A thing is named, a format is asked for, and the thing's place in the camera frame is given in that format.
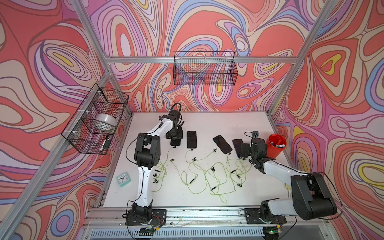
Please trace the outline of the blue-cased smartphone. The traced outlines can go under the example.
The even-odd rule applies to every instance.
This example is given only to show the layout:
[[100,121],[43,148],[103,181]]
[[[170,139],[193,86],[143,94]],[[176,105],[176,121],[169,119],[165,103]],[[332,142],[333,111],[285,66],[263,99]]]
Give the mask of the blue-cased smartphone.
[[234,145],[234,148],[235,148],[235,152],[236,152],[236,155],[239,159],[243,158],[242,156],[242,144],[243,144],[243,140],[242,139],[234,139],[232,140],[233,142],[233,145]]

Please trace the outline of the grey-edged smartphone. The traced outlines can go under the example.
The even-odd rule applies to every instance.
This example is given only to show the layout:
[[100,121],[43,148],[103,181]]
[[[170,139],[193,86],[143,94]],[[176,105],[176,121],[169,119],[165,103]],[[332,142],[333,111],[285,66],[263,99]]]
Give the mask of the grey-edged smartphone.
[[197,132],[196,131],[187,131],[187,148],[196,149],[198,147],[197,143]]

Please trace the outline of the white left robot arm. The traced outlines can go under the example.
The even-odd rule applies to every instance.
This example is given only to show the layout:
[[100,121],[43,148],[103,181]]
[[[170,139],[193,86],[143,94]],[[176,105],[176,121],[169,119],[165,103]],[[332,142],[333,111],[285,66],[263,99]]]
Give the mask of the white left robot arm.
[[161,139],[171,141],[173,147],[181,144],[184,120],[180,110],[171,109],[167,115],[159,117],[159,123],[146,133],[139,133],[135,139],[134,160],[139,170],[138,196],[127,211],[127,224],[163,224],[165,221],[153,214],[151,176],[161,159]]

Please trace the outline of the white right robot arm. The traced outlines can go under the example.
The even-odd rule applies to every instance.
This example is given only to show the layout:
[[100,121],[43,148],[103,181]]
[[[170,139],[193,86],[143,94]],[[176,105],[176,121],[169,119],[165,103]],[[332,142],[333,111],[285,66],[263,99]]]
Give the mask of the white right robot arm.
[[262,201],[260,207],[245,209],[248,221],[257,218],[266,224],[285,223],[285,216],[300,217],[308,221],[333,216],[338,208],[320,173],[305,173],[285,166],[276,159],[267,157],[267,144],[253,137],[249,144],[236,147],[239,157],[246,159],[262,174],[272,176],[291,187],[292,197]]

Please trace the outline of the green earphone cable plug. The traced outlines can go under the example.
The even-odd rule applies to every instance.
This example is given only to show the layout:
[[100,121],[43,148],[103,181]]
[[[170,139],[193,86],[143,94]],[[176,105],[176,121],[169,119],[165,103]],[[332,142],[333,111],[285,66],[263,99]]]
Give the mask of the green earphone cable plug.
[[242,188],[247,180],[247,174],[251,170],[246,159],[227,159],[225,169],[229,174],[229,179],[236,187]]

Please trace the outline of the black smartphone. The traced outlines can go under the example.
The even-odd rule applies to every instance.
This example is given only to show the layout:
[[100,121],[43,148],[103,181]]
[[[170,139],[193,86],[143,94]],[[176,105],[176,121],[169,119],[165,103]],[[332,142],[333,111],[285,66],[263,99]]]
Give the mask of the black smartphone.
[[215,144],[219,147],[223,154],[229,154],[233,151],[233,148],[229,145],[229,143],[223,138],[222,135],[218,135],[213,138]]

